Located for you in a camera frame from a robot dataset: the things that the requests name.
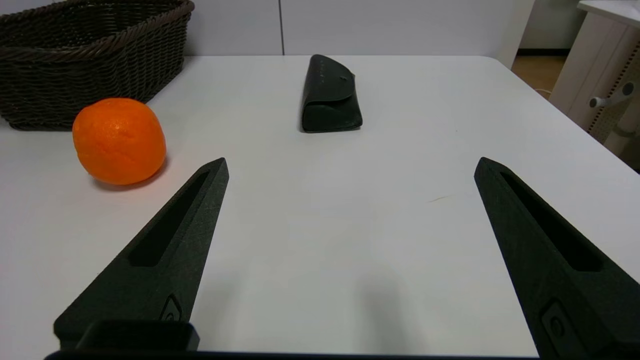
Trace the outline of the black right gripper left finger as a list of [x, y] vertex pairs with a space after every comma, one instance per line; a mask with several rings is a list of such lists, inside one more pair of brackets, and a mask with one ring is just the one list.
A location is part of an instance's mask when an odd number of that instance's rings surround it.
[[62, 350], [97, 322], [189, 322], [228, 182], [224, 158], [190, 176], [55, 319]]

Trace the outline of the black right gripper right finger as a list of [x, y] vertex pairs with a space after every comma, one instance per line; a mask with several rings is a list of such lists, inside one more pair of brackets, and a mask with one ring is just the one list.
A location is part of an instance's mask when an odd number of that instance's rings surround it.
[[503, 164], [474, 180], [542, 360], [637, 360], [639, 283]]

